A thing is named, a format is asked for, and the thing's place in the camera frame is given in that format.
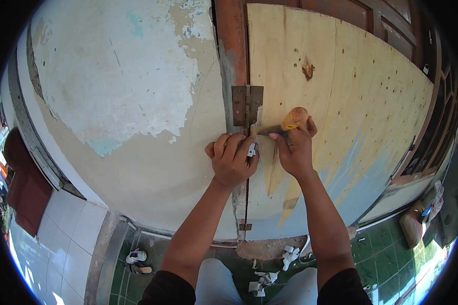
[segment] gray pants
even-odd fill
[[[244,304],[232,280],[232,273],[220,260],[213,258],[204,260],[200,266],[195,296],[196,305]],[[267,304],[317,304],[317,300],[318,270],[309,267],[290,278],[285,287]]]

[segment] forearm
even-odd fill
[[[300,184],[307,209],[307,226],[318,264],[318,289],[336,273],[353,268],[348,231],[314,171]]]
[[[314,171],[300,185],[307,209],[307,225],[315,257],[329,258],[351,252],[348,231]]]
[[[195,287],[198,269],[214,239],[215,230],[231,191],[217,180],[212,180],[171,239],[160,270],[175,273]]]

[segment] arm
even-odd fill
[[[222,210],[232,189],[256,172],[259,153],[247,161],[253,138],[243,134],[223,134],[205,148],[212,160],[214,178],[200,201],[171,239],[160,270],[174,273],[195,286],[202,260],[214,239]]]
[[[354,268],[354,262],[346,226],[312,167],[312,137],[317,128],[311,117],[307,123],[309,130],[299,126],[289,131],[290,145],[280,135],[269,136],[278,145],[282,167],[297,179],[304,194],[320,290],[336,273]]]

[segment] knee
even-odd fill
[[[295,274],[300,281],[317,281],[318,270],[314,267],[308,267],[302,270],[301,272]]]
[[[200,268],[216,268],[221,266],[224,266],[224,264],[220,260],[209,258],[202,261]]]

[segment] wood knot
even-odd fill
[[[302,64],[302,73],[304,73],[305,78],[307,79],[307,82],[311,80],[313,72],[316,68],[309,63],[309,60],[307,59],[307,55],[304,58],[304,63]]]

